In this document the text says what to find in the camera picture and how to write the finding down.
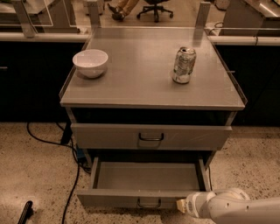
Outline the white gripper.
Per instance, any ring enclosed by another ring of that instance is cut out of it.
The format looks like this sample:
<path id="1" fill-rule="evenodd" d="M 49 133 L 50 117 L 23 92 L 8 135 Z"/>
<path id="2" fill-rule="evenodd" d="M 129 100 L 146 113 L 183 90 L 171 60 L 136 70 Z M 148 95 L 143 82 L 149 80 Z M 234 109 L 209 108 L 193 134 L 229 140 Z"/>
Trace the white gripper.
<path id="1" fill-rule="evenodd" d="M 179 199 L 177 201 L 177 209 L 182 214 L 185 214 L 187 211 L 193 218 L 209 219 L 208 202 L 215 196 L 216 194 L 214 192 L 191 193 L 186 199 Z"/>

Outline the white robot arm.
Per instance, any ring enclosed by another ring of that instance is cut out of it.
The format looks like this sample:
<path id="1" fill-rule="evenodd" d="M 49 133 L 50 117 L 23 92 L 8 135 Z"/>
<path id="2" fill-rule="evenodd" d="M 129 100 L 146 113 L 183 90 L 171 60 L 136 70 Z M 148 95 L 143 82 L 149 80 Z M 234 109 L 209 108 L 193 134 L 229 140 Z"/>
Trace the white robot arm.
<path id="1" fill-rule="evenodd" d="M 240 188 L 192 192 L 177 201 L 177 209 L 215 224 L 280 224 L 280 198 L 252 200 Z"/>

